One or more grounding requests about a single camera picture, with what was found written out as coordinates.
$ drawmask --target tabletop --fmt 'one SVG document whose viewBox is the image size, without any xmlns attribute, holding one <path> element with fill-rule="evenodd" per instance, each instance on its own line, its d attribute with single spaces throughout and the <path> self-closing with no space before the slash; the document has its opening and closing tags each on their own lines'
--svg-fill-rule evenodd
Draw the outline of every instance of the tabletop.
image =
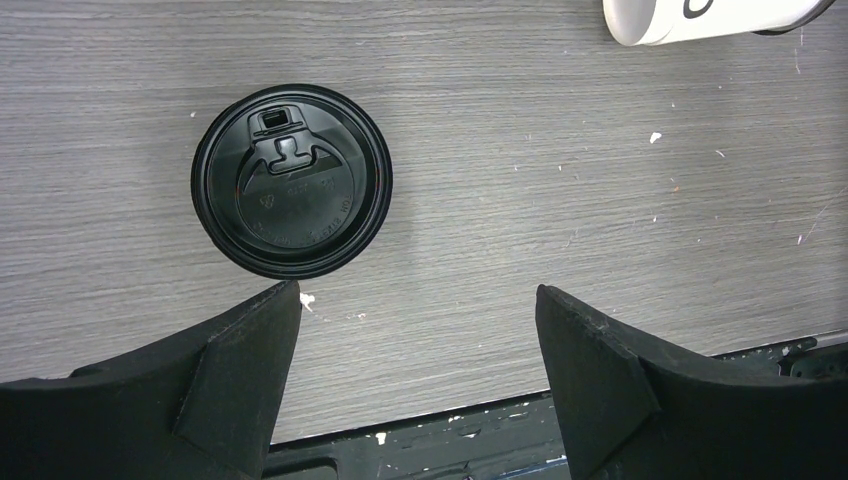
<svg viewBox="0 0 848 480">
<path fill-rule="evenodd" d="M 547 388 L 540 283 L 704 354 L 846 328 L 846 21 L 625 48 L 597 0 L 5 0 L 0 381 L 273 284 L 189 178 L 219 112 L 285 83 L 369 113 L 394 194 L 301 284 L 275 441 Z"/>
</svg>

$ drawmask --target black plastic lid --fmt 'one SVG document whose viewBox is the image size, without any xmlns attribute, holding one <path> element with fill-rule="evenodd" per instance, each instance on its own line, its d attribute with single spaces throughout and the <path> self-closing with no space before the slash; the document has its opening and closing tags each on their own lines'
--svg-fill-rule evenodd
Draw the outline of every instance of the black plastic lid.
<svg viewBox="0 0 848 480">
<path fill-rule="evenodd" d="M 215 245 L 275 279 L 329 273 L 374 238 L 392 191 L 377 126 L 314 85 L 255 93 L 215 119 L 197 147 L 194 208 Z"/>
</svg>

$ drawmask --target white debris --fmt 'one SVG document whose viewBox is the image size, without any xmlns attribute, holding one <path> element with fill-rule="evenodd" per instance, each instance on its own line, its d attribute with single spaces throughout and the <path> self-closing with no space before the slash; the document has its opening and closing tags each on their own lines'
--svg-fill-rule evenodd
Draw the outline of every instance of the white debris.
<svg viewBox="0 0 848 480">
<path fill-rule="evenodd" d="M 311 312 L 312 309 L 309 307 L 309 304 L 314 302 L 314 301 L 315 301 L 314 295 L 309 295 L 307 293 L 300 292 L 300 303 L 303 305 L 303 308 L 305 308 L 305 309 L 307 309 Z"/>
</svg>

